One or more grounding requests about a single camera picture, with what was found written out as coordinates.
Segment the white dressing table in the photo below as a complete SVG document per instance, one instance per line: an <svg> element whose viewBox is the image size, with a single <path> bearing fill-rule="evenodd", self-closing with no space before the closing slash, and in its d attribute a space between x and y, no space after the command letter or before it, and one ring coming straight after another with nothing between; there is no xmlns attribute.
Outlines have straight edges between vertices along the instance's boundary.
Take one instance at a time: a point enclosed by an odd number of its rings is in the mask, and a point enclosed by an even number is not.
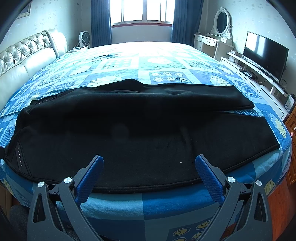
<svg viewBox="0 0 296 241"><path fill-rule="evenodd" d="M194 48L217 61L221 61L222 57L228 58L228 52L234 50L231 44L227 44L216 37L211 38L200 34L194 35Z"/></svg>

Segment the white tufted leather headboard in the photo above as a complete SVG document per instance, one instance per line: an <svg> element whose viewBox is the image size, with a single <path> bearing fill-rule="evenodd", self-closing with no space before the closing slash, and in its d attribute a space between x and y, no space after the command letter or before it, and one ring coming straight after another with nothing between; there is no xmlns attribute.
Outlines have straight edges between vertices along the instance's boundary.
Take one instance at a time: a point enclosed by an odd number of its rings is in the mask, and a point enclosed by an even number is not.
<svg viewBox="0 0 296 241"><path fill-rule="evenodd" d="M44 30L1 51L1 109L32 76L66 52L66 37L56 29Z"/></svg>

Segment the brown wooden cabinet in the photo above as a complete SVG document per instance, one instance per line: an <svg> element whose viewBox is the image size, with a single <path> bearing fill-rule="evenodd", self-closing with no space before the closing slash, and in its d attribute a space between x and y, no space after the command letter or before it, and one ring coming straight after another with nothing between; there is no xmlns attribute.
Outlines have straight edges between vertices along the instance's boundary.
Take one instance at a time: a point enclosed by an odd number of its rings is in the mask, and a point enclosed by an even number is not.
<svg viewBox="0 0 296 241"><path fill-rule="evenodd" d="M295 171L296 171L296 162L295 162L295 113L292 113L285 123L290 137L292 139L292 157L290 162L290 168L287 172L287 182L288 185L293 185L295 183Z"/></svg>

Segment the black pants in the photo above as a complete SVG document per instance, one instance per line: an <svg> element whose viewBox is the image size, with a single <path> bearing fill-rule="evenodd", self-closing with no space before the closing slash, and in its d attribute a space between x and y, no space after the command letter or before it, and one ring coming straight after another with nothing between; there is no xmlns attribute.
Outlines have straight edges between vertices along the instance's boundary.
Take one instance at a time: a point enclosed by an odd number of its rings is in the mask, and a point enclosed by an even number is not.
<svg viewBox="0 0 296 241"><path fill-rule="evenodd" d="M34 101L21 110L1 158L27 180L59 183L102 156L101 193L198 183L195 158L230 172L280 147L236 87L147 85L127 79Z"/></svg>

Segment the left blue curtain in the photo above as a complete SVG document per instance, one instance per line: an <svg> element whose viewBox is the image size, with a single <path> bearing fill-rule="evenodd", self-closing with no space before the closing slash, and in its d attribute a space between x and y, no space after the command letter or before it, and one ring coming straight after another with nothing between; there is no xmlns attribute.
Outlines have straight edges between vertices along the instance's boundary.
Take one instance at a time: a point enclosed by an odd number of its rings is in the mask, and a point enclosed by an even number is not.
<svg viewBox="0 0 296 241"><path fill-rule="evenodd" d="M91 35L93 47L112 44L109 0L91 1Z"/></svg>

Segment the black flat television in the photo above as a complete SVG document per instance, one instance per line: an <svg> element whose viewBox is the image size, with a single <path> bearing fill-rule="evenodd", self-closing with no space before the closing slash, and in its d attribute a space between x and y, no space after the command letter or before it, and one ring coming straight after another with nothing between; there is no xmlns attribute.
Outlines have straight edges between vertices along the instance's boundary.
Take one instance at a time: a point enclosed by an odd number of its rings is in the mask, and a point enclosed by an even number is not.
<svg viewBox="0 0 296 241"><path fill-rule="evenodd" d="M247 32L243 57L279 82L285 71L289 49L267 37Z"/></svg>

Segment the white desk fan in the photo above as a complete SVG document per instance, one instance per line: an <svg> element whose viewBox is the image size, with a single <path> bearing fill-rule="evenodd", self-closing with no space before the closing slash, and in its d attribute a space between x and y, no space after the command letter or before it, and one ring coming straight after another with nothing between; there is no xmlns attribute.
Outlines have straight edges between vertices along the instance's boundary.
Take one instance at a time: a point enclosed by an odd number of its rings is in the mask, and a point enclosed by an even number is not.
<svg viewBox="0 0 296 241"><path fill-rule="evenodd" d="M90 34L88 31L82 31L79 33L79 47L89 48L90 47Z"/></svg>

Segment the right blue curtain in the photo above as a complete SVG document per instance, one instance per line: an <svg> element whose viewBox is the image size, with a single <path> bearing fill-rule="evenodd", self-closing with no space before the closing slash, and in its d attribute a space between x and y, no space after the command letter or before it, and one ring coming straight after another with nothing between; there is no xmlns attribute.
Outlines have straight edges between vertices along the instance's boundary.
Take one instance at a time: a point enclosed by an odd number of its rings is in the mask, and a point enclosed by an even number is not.
<svg viewBox="0 0 296 241"><path fill-rule="evenodd" d="M203 4L203 0L175 1L171 42L194 45L194 34L199 30Z"/></svg>

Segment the blue curtain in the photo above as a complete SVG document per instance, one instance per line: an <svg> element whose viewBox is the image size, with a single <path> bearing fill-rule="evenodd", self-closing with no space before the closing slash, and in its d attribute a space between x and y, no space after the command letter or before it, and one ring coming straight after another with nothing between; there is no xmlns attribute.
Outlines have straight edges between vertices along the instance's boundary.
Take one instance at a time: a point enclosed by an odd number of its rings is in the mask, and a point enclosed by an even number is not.
<svg viewBox="0 0 296 241"><path fill-rule="evenodd" d="M203 4L203 0L175 1L171 42L194 45L194 34L199 30Z"/></svg>
<svg viewBox="0 0 296 241"><path fill-rule="evenodd" d="M109 0L91 1L91 35L93 47L112 44Z"/></svg>

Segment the white oval vanity mirror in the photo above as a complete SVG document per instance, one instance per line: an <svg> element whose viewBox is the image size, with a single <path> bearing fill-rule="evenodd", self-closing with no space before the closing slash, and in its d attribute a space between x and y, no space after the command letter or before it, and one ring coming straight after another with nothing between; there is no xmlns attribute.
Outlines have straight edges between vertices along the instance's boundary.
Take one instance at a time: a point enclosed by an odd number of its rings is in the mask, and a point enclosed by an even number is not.
<svg viewBox="0 0 296 241"><path fill-rule="evenodd" d="M215 14L211 34L225 39L232 40L231 34L231 16L226 8L220 7Z"/></svg>

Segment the framed wall picture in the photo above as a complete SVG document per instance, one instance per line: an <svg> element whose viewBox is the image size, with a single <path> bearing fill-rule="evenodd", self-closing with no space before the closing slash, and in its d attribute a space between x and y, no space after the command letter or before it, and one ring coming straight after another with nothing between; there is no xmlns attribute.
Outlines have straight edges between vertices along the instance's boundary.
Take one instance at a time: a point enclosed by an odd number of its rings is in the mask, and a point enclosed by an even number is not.
<svg viewBox="0 0 296 241"><path fill-rule="evenodd" d="M30 13L31 13L31 2L28 3L24 8L23 10L19 13L19 15L17 16L17 19L20 19L20 18L23 18L23 17L26 17L26 16L29 16Z"/></svg>

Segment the bedroom window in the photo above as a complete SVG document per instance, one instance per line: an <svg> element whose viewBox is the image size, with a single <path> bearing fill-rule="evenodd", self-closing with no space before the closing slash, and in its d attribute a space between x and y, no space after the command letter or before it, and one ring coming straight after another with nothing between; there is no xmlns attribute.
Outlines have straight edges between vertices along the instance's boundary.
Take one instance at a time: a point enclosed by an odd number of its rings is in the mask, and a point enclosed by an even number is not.
<svg viewBox="0 0 296 241"><path fill-rule="evenodd" d="M110 1L111 24L135 23L171 24L174 21L175 1L117 0Z"/></svg>

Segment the white tv stand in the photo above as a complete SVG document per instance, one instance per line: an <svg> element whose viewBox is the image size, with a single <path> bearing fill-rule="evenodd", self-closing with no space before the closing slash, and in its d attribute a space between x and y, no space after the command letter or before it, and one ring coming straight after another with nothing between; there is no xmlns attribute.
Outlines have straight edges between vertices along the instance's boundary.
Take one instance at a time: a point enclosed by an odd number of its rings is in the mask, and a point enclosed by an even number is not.
<svg viewBox="0 0 296 241"><path fill-rule="evenodd" d="M220 62L244 79L273 108L282 121L289 117L285 109L288 94L265 72L243 57L231 52L228 58L221 57Z"/></svg>

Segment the blue patterned bed sheet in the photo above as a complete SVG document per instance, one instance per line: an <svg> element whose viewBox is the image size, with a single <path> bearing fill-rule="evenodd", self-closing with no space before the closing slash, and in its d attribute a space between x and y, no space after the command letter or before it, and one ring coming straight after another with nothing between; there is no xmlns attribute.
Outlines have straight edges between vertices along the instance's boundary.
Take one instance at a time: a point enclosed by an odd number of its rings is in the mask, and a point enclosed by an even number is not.
<svg viewBox="0 0 296 241"><path fill-rule="evenodd" d="M234 85L255 105L248 115L263 116L280 148L234 171L240 182L260 180L268 195L284 180L292 140L273 108L224 64L184 44L131 42L65 54L37 72L1 111L1 145L6 146L22 108L31 101L78 87L124 79L145 84ZM96 231L114 240L195 240L214 215L203 184L139 194L92 194L82 210Z"/></svg>

